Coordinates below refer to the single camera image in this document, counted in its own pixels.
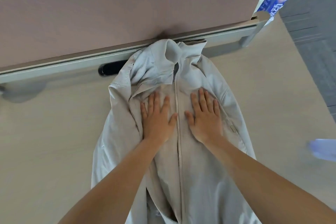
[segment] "zipper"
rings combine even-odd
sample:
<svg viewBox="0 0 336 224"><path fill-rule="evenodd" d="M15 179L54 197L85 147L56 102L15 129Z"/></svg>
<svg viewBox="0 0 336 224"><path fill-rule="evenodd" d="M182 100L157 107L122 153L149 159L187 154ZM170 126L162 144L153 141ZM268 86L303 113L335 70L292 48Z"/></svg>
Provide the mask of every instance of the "zipper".
<svg viewBox="0 0 336 224"><path fill-rule="evenodd" d="M174 75L174 95L175 95L175 111L179 113L179 102L177 97L177 73L180 69L179 62L178 68L176 70L176 73ZM180 128L179 128L179 116L177 116L177 162L178 162L178 173L179 173L179 179L180 179L180 194L181 194L181 221L183 223L183 212L184 212L184 197L183 197L183 183L181 181L181 139L180 139Z"/></svg>

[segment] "left hand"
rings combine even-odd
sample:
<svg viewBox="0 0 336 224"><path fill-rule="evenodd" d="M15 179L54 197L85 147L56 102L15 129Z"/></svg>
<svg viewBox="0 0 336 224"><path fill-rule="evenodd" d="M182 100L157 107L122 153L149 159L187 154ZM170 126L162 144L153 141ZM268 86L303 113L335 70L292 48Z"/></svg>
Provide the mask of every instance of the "left hand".
<svg viewBox="0 0 336 224"><path fill-rule="evenodd" d="M165 97L162 108L160 108L160 95L154 92L148 97L148 111L145 104L141 102L141 116L143 138L154 140L162 145L173 134L177 121L177 113L174 113L168 120L168 111L170 109L169 96Z"/></svg>

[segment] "bottle label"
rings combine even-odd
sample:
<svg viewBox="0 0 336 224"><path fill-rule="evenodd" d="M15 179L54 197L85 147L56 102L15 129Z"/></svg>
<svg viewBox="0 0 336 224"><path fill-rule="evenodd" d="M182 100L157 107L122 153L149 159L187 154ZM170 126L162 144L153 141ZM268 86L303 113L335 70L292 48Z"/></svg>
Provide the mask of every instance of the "bottle label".
<svg viewBox="0 0 336 224"><path fill-rule="evenodd" d="M277 13L277 11L283 7L286 1L287 0L275 0L272 3L272 0L264 0L258 11L267 11L270 14L270 18L272 18Z"/></svg>

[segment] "right hand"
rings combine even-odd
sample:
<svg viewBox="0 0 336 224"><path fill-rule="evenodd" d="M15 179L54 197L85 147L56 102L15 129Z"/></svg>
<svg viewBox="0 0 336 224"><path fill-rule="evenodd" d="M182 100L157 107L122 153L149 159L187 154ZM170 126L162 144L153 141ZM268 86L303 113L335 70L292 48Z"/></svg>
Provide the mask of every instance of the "right hand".
<svg viewBox="0 0 336 224"><path fill-rule="evenodd" d="M195 117L185 111L190 130L194 137L205 144L212 138L222 135L222 122L217 99L212 101L209 93L199 89L199 100L195 93L191 93L191 102Z"/></svg>

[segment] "floor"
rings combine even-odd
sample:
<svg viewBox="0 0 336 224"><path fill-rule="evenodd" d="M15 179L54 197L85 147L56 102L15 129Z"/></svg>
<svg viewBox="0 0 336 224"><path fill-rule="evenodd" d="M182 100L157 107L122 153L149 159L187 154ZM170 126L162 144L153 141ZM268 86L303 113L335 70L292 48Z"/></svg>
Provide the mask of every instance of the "floor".
<svg viewBox="0 0 336 224"><path fill-rule="evenodd" d="M336 124L279 16L247 48L210 59L235 94L257 159L335 208L336 162L314 158L307 143L336 138ZM1 223L57 223L89 191L113 79L97 69L6 85Z"/></svg>
<svg viewBox="0 0 336 224"><path fill-rule="evenodd" d="M336 121L336 0L288 0L282 20Z"/></svg>

